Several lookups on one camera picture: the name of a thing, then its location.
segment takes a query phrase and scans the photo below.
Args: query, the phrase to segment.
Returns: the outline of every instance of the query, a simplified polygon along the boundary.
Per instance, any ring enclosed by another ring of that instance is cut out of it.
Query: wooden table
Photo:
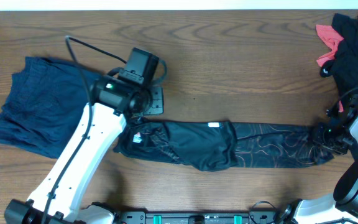
[[[355,17],[357,11],[340,11]],[[167,61],[165,113],[158,119],[315,124],[337,99],[315,60],[329,49],[315,24],[334,11],[0,12],[0,108],[25,56],[69,58],[72,35],[127,58],[140,47]],[[119,62],[75,45],[79,61],[108,71]],[[12,198],[25,200],[55,160],[0,145],[0,223]],[[166,210],[247,210],[259,200],[281,207],[333,191],[352,163],[337,157],[307,169],[200,172],[109,152],[83,205]]]

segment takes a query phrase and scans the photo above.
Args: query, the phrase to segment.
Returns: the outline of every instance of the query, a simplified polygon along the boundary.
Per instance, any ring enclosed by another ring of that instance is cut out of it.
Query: cable
[[[108,72],[106,75],[108,75],[108,76],[110,76],[110,77],[113,77],[113,76],[115,76],[116,74],[118,74],[121,69],[124,69],[124,68],[122,68],[122,67],[113,68],[113,69],[110,70],[110,72]]]
[[[160,59],[159,61],[162,66],[164,67],[164,73],[162,74],[162,76],[160,78],[157,78],[157,79],[154,79],[152,81],[152,86],[155,86],[155,85],[161,85],[162,81],[164,81],[165,77],[167,76],[167,71],[168,71],[168,68],[167,68],[167,64],[165,63],[164,60]]]
[[[356,90],[358,90],[358,87],[354,87],[353,89],[351,89],[351,90],[345,92],[344,94],[342,94],[342,96],[339,97],[339,99],[333,104],[333,106],[331,107],[331,109],[328,111],[328,114],[331,114],[332,111],[334,111],[334,109],[335,109],[335,107],[337,106],[337,104],[338,104],[341,100],[343,100],[343,98],[345,98],[345,96],[347,96],[348,94],[350,94],[351,92],[356,91]]]
[[[84,46],[87,46],[87,47],[89,47],[89,48],[91,48],[91,49],[93,49],[93,50],[96,50],[96,51],[98,51],[98,52],[100,52],[100,53],[102,53],[102,54],[105,54],[105,55],[108,55],[108,56],[113,57],[113,58],[115,58],[115,59],[118,59],[118,60],[122,61],[123,63],[127,63],[124,59],[118,57],[117,55],[113,55],[112,53],[109,53],[109,52],[107,52],[107,51],[104,51],[104,50],[102,50],[102,49],[99,49],[99,48],[97,48],[97,47],[94,47],[94,46],[92,46],[92,45],[90,45],[90,44],[87,44],[87,43],[85,43],[85,42],[82,42],[82,41],[80,41],[80,40],[78,40],[78,39],[75,39],[74,37],[66,36],[66,39],[70,39],[70,40],[72,40],[72,41],[74,41],[74,42],[77,42],[77,43],[82,44],[82,45],[84,45]],[[71,48],[68,49],[68,51],[70,52],[70,55],[71,55],[71,57],[72,57],[73,60],[74,60],[75,57],[74,57],[74,54],[72,54]]]
[[[125,60],[113,55],[113,54],[110,54],[108,52],[105,52],[103,50],[100,50],[100,49],[97,49],[96,47],[93,47],[89,44],[86,44],[80,40],[77,40],[77,39],[74,39],[70,36],[66,36],[65,37],[65,41],[66,41],[66,46],[67,46],[67,49],[70,53],[70,56],[71,58],[73,59],[74,63],[75,63],[75,67],[78,69],[78,71],[80,72],[80,77],[81,77],[81,80],[82,80],[82,84],[84,86],[84,89],[85,89],[85,92],[86,92],[86,98],[88,100],[88,107],[89,107],[89,118],[88,118],[88,125],[86,127],[86,130],[85,130],[85,133],[84,135],[82,135],[82,138],[81,138],[81,141],[80,143],[77,145],[76,149],[74,150],[73,154],[70,156],[70,158],[68,159],[67,163],[65,164],[65,166],[63,167],[62,171],[60,172],[59,176],[57,177],[53,187],[52,187],[52,190],[50,191],[49,193],[49,196],[48,196],[48,200],[47,200],[47,203],[45,204],[45,209],[44,209],[44,214],[42,214],[42,219],[41,219],[41,224],[44,224],[46,219],[47,219],[47,216],[48,216],[48,211],[49,211],[49,206],[50,206],[50,203],[52,202],[52,199],[55,195],[55,191],[56,189],[58,188],[58,185],[59,185],[59,182],[60,180],[62,179],[64,173],[66,172],[68,166],[71,164],[72,160],[74,159],[74,157],[76,156],[77,152],[80,150],[81,146],[84,144],[86,138],[88,137],[88,134],[90,132],[90,129],[91,129],[91,125],[92,125],[92,117],[93,117],[93,111],[92,111],[92,101],[91,101],[91,91],[90,91],[90,88],[88,86],[88,82],[86,81],[86,77],[80,67],[80,64],[78,63],[77,61],[77,58],[75,57],[74,55],[74,51],[73,49],[71,49],[71,46],[70,46],[70,40],[73,40],[77,43],[80,43],[80,44],[83,44],[87,47],[90,47],[94,50],[97,50],[98,52],[101,52],[101,53],[104,53],[104,54],[107,54],[109,56],[112,56],[124,63],[126,63]]]
[[[278,212],[277,212],[277,211],[278,211],[277,208],[274,207],[274,205],[272,205],[272,204],[271,204],[270,202],[268,202],[268,201],[259,201],[259,202],[255,203],[255,204],[249,209],[249,218],[254,222],[254,224],[259,224],[259,223],[255,222],[254,216],[251,215],[251,212],[252,212],[252,209],[254,209],[256,206],[260,205],[261,203],[267,203],[267,204],[271,205],[271,206],[274,208],[274,210],[276,210],[276,214],[274,215],[273,220],[276,219],[276,216],[277,216],[277,213],[278,213]]]
[[[328,222],[323,222],[323,223],[317,223],[317,224],[343,224],[343,223],[353,223],[353,224],[358,224],[358,222],[351,220],[350,218],[341,218],[339,220],[334,220],[334,221],[328,221]]]

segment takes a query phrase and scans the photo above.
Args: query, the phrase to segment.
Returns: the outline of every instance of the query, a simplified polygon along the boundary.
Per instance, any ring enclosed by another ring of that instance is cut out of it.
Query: red fabric
[[[342,113],[344,111],[342,102],[339,102],[338,104],[339,104],[338,112]]]
[[[320,67],[328,60],[335,59],[334,55],[338,50],[338,45],[343,37],[339,35],[331,26],[316,25],[316,31],[318,37],[332,50],[317,59],[317,63]]]

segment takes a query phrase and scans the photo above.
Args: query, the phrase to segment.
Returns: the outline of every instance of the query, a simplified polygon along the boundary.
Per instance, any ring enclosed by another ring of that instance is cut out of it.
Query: white tag
[[[134,139],[132,140],[132,142],[134,142],[134,143],[141,143],[142,142],[142,136],[140,135],[140,133],[136,133],[134,135]]]
[[[219,125],[219,122],[209,122],[208,123],[208,127],[210,128],[218,128],[220,125]]]

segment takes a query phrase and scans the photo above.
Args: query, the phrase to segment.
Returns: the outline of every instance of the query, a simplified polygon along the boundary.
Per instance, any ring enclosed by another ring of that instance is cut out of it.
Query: wrinkled fabric
[[[83,69],[88,84],[100,74]],[[0,113],[0,144],[58,158],[87,103],[74,63],[26,57]]]
[[[312,143],[312,127],[252,123],[233,123],[233,126],[238,167],[302,168],[334,158]]]
[[[330,152],[311,142],[310,132],[307,126],[282,124],[135,119],[128,122],[114,151],[202,171],[229,167],[300,168],[333,159]]]
[[[332,27],[343,38],[335,53],[335,59],[327,61],[321,68],[322,77],[333,76],[339,95],[358,87],[358,19],[335,14]],[[350,96],[342,100],[347,105]]]
[[[318,65],[322,67],[328,60],[335,59],[335,53],[343,37],[332,26],[316,25],[316,31],[318,37],[332,50],[317,59]]]

